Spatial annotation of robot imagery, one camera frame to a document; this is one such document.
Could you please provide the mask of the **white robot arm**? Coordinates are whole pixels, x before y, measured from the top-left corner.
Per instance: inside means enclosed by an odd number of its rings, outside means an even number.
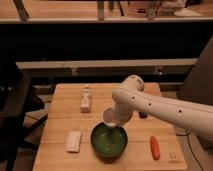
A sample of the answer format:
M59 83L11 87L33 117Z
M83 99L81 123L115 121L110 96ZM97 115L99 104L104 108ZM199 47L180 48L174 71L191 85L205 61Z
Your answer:
M213 142L213 106L151 95L143 88L143 80L130 75L112 91L114 117L118 125L126 124L133 112L138 111Z

